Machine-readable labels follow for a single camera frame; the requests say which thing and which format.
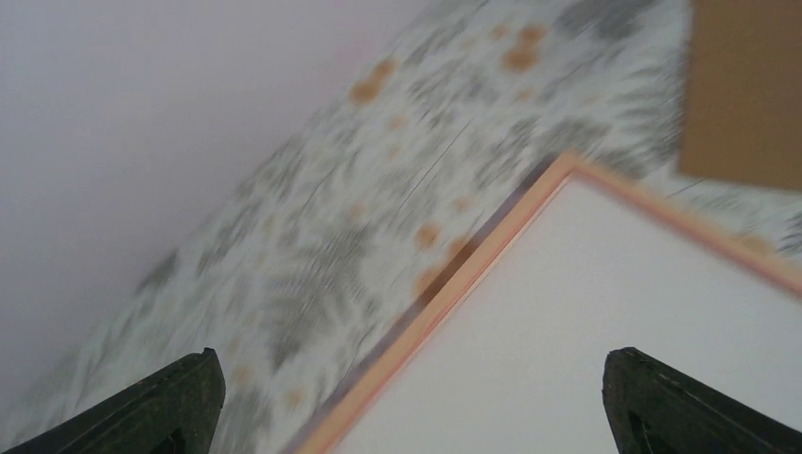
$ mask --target patterned tablecloth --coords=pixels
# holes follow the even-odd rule
[[[213,452],[277,452],[566,148],[800,261],[799,194],[673,173],[689,17],[678,0],[435,7],[33,386],[0,449],[213,347],[228,387]]]

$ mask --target wall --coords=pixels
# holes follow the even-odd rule
[[[429,2],[3,2],[0,409]]]

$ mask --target brown box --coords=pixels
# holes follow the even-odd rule
[[[802,1],[693,5],[679,170],[802,190]]]

